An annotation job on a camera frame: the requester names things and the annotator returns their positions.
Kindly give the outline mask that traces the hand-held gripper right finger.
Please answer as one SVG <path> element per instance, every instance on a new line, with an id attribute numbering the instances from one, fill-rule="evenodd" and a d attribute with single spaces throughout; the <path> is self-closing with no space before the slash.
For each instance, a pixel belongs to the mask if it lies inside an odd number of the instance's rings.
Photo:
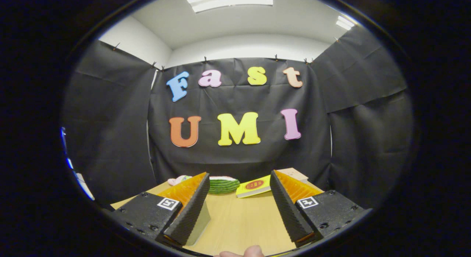
<path id="1" fill-rule="evenodd" d="M 296 247 L 336 235 L 371 211 L 336 190 L 319 190 L 278 170 L 271 172 L 270 187 Z"/>

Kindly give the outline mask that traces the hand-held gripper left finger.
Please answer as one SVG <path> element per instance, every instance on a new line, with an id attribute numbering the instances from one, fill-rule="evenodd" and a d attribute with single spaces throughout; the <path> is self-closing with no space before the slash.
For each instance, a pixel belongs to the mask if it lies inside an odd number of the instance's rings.
<path id="1" fill-rule="evenodd" d="M 157 195 L 142 192 L 110 215 L 138 236 L 181 247 L 195 228 L 209 189 L 210 175 L 203 172 Z"/>

